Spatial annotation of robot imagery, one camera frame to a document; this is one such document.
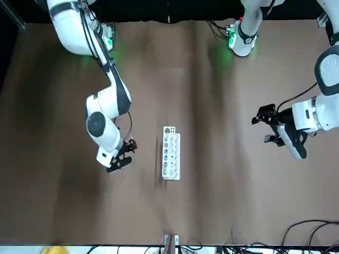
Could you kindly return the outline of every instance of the green led light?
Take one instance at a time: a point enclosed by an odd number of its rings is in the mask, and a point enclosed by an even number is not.
[[[237,40],[237,35],[234,33],[228,39],[228,47],[232,49],[234,47],[235,41]]]

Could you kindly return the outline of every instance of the yellow object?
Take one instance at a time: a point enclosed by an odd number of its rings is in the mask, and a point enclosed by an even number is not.
[[[41,254],[69,254],[69,252],[66,247],[54,246],[52,249],[45,248]]]

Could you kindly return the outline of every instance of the black background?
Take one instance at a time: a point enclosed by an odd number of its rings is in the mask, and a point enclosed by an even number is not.
[[[2,33],[2,54],[0,68],[0,89],[6,76],[10,64],[16,36],[18,33],[17,26],[10,20],[5,12],[0,8],[0,30]]]
[[[49,23],[50,18],[34,0],[8,0],[28,23]],[[235,19],[244,14],[240,0],[97,0],[92,9],[102,22],[159,21],[167,23],[183,20]],[[322,12],[316,0],[285,0],[273,8],[268,19],[315,19]]]

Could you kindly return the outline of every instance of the robotic arm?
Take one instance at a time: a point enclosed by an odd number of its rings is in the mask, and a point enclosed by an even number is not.
[[[296,159],[306,158],[304,144],[308,136],[313,137],[317,131],[329,131],[339,126],[339,1],[317,1],[330,19],[334,33],[331,47],[320,55],[315,64],[317,82],[307,90],[318,85],[322,93],[304,102],[294,103],[282,112],[278,112],[280,106],[276,110],[274,104],[262,106],[252,119],[252,124],[264,122],[273,130],[274,134],[265,136],[265,143],[273,142],[279,147],[286,145]],[[242,40],[238,43],[241,45],[233,48],[236,54],[246,55],[252,49]]]
[[[111,173],[131,163],[126,152],[134,153],[133,139],[126,142],[111,119],[129,113],[130,94],[122,81],[109,50],[115,30],[100,23],[87,1],[47,0],[49,14],[60,42],[70,52],[94,56],[110,81],[110,86],[86,100],[86,128],[99,145],[98,162]]]

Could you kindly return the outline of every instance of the brown table surface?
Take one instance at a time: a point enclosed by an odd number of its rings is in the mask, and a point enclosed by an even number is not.
[[[21,33],[0,97],[0,243],[278,244],[290,224],[338,219],[339,131],[306,143],[308,158],[263,144],[260,106],[314,83],[328,47],[315,21],[264,21],[237,58],[205,22],[118,25],[114,55],[132,96],[132,165],[108,175],[86,133],[85,100],[106,87],[96,62],[60,44],[51,25]],[[300,100],[319,93],[314,89]],[[122,133],[127,116],[118,120]],[[181,180],[160,176],[163,126],[181,134]],[[314,224],[287,244],[306,244]],[[331,244],[322,229],[314,244]]]

